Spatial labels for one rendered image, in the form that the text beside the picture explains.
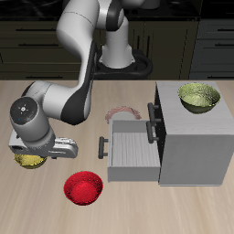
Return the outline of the yellow bowl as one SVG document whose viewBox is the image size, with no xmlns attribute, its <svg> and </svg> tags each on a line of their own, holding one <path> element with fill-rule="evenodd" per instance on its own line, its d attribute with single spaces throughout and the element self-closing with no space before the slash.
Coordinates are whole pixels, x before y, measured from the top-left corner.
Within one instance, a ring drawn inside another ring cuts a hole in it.
<svg viewBox="0 0 234 234">
<path fill-rule="evenodd" d="M 31 154 L 14 154 L 14 160 L 25 169 L 36 169 L 42 166 L 47 158 Z"/>
</svg>

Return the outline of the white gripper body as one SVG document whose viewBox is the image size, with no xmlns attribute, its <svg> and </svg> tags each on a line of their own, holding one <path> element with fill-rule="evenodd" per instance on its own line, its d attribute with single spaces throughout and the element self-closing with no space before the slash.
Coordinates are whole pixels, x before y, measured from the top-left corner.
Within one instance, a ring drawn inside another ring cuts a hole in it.
<svg viewBox="0 0 234 234">
<path fill-rule="evenodd" d="M 56 159 L 58 157 L 63 158 L 76 158 L 78 154 L 78 146 L 75 141 L 69 138 L 56 138 L 55 144 L 52 148 L 42 146 L 40 148 L 28 147 L 27 148 L 31 154 L 39 155 L 41 157 L 51 157 Z"/>
</svg>

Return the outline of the dark brown kitchen cupboards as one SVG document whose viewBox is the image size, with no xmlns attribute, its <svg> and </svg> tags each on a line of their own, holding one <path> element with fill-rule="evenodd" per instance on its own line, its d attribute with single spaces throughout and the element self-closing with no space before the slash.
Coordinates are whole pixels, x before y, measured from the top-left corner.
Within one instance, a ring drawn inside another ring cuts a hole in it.
<svg viewBox="0 0 234 234">
<path fill-rule="evenodd" d="M 54 21 L 0 22 L 0 80 L 76 80 L 80 61 L 56 37 Z M 129 44 L 153 62 L 150 80 L 186 80 L 197 21 L 131 21 Z"/>
</svg>

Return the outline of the black kitchen countertop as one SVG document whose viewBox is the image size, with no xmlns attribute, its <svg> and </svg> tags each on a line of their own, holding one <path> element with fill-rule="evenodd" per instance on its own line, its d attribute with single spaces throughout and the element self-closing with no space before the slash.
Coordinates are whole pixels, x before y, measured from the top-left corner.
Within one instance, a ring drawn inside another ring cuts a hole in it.
<svg viewBox="0 0 234 234">
<path fill-rule="evenodd" d="M 0 21 L 58 21 L 63 0 L 0 0 Z M 158 9 L 125 9 L 129 21 L 234 19 L 234 0 L 161 0 Z"/>
</svg>

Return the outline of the dark grey kitchen cupboards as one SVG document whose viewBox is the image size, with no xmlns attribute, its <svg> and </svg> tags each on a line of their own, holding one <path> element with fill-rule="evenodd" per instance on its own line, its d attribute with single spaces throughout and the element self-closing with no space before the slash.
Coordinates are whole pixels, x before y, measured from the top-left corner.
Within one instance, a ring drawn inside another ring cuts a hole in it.
<svg viewBox="0 0 234 234">
<path fill-rule="evenodd" d="M 234 19 L 200 20 L 190 80 L 234 80 Z"/>
</svg>

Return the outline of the pink rimmed grey plate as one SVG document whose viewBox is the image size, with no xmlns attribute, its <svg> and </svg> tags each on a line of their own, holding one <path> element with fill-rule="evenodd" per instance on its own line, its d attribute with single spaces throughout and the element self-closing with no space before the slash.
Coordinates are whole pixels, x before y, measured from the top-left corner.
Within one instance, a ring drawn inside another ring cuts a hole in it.
<svg viewBox="0 0 234 234">
<path fill-rule="evenodd" d="M 121 121 L 131 121 L 131 120 L 141 120 L 142 117 L 140 113 L 131 107 L 116 107 L 107 112 L 105 116 L 106 122 L 110 120 L 121 120 Z"/>
</svg>

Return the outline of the white cabinet drawer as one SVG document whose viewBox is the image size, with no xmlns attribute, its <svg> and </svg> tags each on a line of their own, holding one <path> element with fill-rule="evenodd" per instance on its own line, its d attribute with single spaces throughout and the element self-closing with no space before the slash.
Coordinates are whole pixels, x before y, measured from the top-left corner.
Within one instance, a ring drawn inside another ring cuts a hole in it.
<svg viewBox="0 0 234 234">
<path fill-rule="evenodd" d="M 110 120 L 108 181 L 157 181 L 160 172 L 157 142 L 148 143 L 146 120 Z"/>
</svg>

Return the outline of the white cabinet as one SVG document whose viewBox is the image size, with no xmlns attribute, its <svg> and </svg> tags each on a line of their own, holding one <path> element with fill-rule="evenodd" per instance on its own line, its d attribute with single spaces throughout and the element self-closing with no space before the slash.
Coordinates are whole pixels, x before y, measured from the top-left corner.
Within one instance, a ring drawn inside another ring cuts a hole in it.
<svg viewBox="0 0 234 234">
<path fill-rule="evenodd" d="M 181 103 L 182 81 L 158 81 L 155 103 L 165 134 L 161 186 L 219 186 L 234 154 L 234 117 L 224 100 L 209 112 L 194 114 Z"/>
</svg>

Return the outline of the olive green bowl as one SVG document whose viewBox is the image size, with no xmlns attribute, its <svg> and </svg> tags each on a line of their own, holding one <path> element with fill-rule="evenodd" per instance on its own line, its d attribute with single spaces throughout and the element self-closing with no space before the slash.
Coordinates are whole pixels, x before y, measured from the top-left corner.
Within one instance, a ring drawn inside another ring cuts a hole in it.
<svg viewBox="0 0 234 234">
<path fill-rule="evenodd" d="M 215 88 L 204 83 L 187 83 L 177 93 L 182 105 L 194 114 L 211 111 L 221 99 Z"/>
</svg>

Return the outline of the red bowl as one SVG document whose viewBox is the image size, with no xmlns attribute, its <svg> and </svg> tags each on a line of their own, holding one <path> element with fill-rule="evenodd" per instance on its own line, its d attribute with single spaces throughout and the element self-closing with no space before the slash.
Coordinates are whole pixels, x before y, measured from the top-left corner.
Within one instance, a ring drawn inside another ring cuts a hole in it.
<svg viewBox="0 0 234 234">
<path fill-rule="evenodd" d="M 66 198 L 72 203 L 87 206 L 100 196 L 103 183 L 98 175 L 90 171 L 81 171 L 67 179 L 63 190 Z"/>
</svg>

